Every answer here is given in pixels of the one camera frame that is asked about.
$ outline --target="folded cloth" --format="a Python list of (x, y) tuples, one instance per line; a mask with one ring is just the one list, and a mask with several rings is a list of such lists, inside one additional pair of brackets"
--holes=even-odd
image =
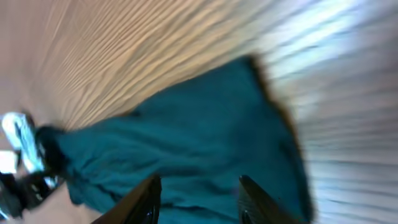
[(37, 139), (68, 161), (72, 202), (99, 212), (158, 173), (159, 223), (238, 223), (238, 177), (246, 174), (293, 217), (311, 219), (294, 136), (249, 57), (171, 86), (127, 116), (67, 133), (42, 128)]

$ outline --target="green fabric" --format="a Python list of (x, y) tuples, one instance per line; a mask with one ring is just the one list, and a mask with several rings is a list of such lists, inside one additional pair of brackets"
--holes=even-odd
[(72, 202), (107, 212), (141, 180), (162, 177), (159, 223), (237, 223), (238, 177), (311, 219), (292, 133), (264, 97), (248, 57), (159, 92), (131, 114), (38, 135), (67, 158)]

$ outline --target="wood grain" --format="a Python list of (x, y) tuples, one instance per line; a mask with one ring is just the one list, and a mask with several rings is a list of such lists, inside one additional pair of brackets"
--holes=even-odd
[(81, 128), (255, 53), (316, 222), (398, 223), (397, 22), (396, 0), (1, 1), (0, 112)]

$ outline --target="dark teal cloth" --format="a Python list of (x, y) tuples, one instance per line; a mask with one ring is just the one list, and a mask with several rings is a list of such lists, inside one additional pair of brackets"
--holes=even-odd
[(67, 158), (72, 202), (100, 212), (158, 173), (159, 223), (237, 223), (238, 177), (246, 174), (291, 215), (309, 220), (294, 137), (256, 76), (251, 59), (239, 58), (159, 92), (127, 116), (69, 133), (45, 128), (38, 139)]

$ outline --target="brown wooden surface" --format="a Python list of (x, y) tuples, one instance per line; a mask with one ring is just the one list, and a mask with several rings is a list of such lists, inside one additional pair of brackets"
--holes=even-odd
[[(397, 25), (397, 0), (4, 0), (0, 112), (80, 128), (254, 52), (295, 118), (317, 222), (398, 223)], [(84, 223), (60, 197), (27, 222)]]

